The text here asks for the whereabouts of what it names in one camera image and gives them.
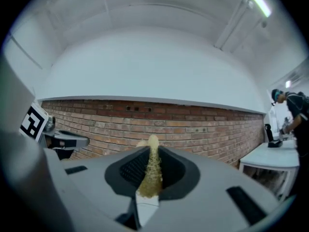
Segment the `brick wall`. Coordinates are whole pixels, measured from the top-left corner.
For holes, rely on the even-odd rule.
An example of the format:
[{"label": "brick wall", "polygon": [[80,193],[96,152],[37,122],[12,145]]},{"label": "brick wall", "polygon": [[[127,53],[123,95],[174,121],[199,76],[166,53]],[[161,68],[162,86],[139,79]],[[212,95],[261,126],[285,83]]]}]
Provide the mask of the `brick wall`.
[{"label": "brick wall", "polygon": [[61,100],[42,107],[56,117],[56,127],[90,138],[72,159],[99,157],[130,150],[155,134],[171,146],[235,167],[239,159],[264,141],[260,114],[173,104]]}]

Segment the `blue headband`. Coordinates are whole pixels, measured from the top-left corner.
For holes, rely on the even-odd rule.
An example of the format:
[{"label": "blue headband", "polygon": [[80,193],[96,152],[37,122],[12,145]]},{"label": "blue headband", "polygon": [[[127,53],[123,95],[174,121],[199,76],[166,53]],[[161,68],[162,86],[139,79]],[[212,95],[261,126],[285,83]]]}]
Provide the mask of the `blue headband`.
[{"label": "blue headband", "polygon": [[277,102],[278,96],[281,94],[281,91],[277,91],[275,94],[275,102]]}]

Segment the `black shirt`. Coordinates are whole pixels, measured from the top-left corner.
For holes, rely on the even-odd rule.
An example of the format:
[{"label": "black shirt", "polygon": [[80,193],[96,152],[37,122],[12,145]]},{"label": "black shirt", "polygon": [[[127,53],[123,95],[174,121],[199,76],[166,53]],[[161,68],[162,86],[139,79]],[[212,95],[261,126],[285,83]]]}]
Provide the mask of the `black shirt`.
[{"label": "black shirt", "polygon": [[293,118],[301,116],[302,122],[294,129],[294,135],[297,138],[297,150],[300,155],[308,152],[309,144],[309,118],[303,105],[303,96],[292,92],[286,92],[286,103]]}]

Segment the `white table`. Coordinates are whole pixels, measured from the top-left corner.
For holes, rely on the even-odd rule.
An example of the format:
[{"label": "white table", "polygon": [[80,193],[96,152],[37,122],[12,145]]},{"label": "white table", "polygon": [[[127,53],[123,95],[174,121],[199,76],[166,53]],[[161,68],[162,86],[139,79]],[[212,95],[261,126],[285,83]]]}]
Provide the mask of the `white table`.
[{"label": "white table", "polygon": [[246,165],[255,168],[287,171],[280,199],[280,201],[283,201],[289,195],[297,176],[299,167],[298,152],[295,149],[293,140],[283,141],[282,146],[279,148],[268,148],[267,145],[268,143],[263,143],[241,158],[239,170],[243,172]]}]

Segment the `black and white marker board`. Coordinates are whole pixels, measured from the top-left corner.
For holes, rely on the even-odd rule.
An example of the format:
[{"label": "black and white marker board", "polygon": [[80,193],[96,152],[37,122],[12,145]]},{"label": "black and white marker board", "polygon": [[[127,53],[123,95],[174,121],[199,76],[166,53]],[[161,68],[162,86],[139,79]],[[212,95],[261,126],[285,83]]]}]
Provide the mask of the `black and white marker board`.
[{"label": "black and white marker board", "polygon": [[33,102],[21,124],[19,132],[22,135],[34,138],[38,142],[47,120],[48,113],[36,102]]}]

